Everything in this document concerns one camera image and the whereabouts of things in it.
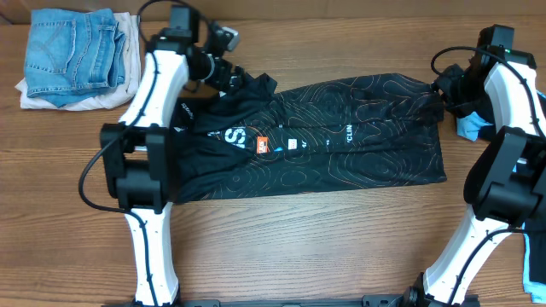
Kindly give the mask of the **black printed cycling jersey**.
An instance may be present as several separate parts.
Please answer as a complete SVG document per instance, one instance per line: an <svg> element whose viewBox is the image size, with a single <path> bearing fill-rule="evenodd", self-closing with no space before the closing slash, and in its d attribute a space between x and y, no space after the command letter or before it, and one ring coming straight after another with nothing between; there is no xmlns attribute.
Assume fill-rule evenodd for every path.
<svg viewBox="0 0 546 307"><path fill-rule="evenodd" d="M399 73L277 91L182 97L173 119L177 202L443 182L440 95Z"/></svg>

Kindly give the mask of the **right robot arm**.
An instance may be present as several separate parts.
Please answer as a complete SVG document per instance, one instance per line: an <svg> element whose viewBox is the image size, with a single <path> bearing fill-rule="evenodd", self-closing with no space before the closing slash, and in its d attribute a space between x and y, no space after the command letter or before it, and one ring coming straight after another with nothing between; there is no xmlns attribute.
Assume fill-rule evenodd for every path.
<svg viewBox="0 0 546 307"><path fill-rule="evenodd" d="M438 72L435 86L457 117L483 110L496 134L468 173L467 203L456 232L435 263L404 294L363 297L365 306L476 306L467 290L488 257L523 224L545 214L545 116L536 91L537 64L513 47L514 29L479 33L466 70Z"/></svg>

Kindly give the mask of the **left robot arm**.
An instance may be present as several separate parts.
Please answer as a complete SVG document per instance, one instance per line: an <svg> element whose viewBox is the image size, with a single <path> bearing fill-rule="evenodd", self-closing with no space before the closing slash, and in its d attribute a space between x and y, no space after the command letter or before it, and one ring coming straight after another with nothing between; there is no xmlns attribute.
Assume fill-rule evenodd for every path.
<svg viewBox="0 0 546 307"><path fill-rule="evenodd" d="M108 192L119 203L115 210L130 227L137 273L131 305L179 306L170 217L180 173L171 120L187 82L229 93L243 85L245 73L223 58L237 46L237 31L184 1L173 2L168 27L143 42L138 90L118 123L102 127L93 160L103 161Z"/></svg>

